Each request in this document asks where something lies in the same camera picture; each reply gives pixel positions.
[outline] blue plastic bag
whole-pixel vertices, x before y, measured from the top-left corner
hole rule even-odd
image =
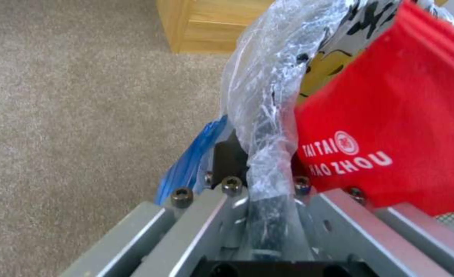
[[[193,189],[197,182],[197,172],[201,158],[215,145],[227,125],[227,116],[208,123],[198,134],[190,147],[176,161],[160,181],[155,203],[162,205],[164,200],[178,187]]]

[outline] logo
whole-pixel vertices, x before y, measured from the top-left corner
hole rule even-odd
[[[347,155],[355,155],[359,152],[357,141],[348,133],[337,131],[335,133],[336,147]]]

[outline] metal bracket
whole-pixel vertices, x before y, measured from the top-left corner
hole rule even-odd
[[[299,216],[314,254],[363,259],[380,276],[449,276],[440,266],[340,189],[314,196]]]

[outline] gray metal frame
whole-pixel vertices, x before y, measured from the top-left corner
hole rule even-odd
[[[188,207],[174,203],[142,203],[62,276],[182,277],[203,258],[249,259],[246,189],[217,186]],[[454,233],[410,205],[376,217],[340,189],[299,194],[295,203],[305,234],[290,248],[300,254],[287,259],[311,259],[302,254],[309,245],[317,260],[362,259],[379,276],[454,274]]]
[[[174,224],[172,211],[143,202],[75,261],[62,277],[127,276]]]
[[[412,244],[340,189],[304,203],[299,216],[320,259],[363,259],[379,276],[449,276]]]
[[[454,275],[453,231],[408,203],[379,209],[376,215]]]

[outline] black metal part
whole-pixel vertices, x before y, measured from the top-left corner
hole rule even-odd
[[[205,261],[193,277],[376,277],[364,262]]]
[[[249,204],[248,229],[252,246],[252,258],[257,261],[277,261],[283,256],[287,230],[287,205],[290,198],[286,195],[251,201]]]
[[[246,185],[247,161],[248,154],[239,144],[235,131],[232,131],[227,140],[215,144],[213,149],[213,175],[210,187],[215,188],[225,177],[229,176],[240,178]]]

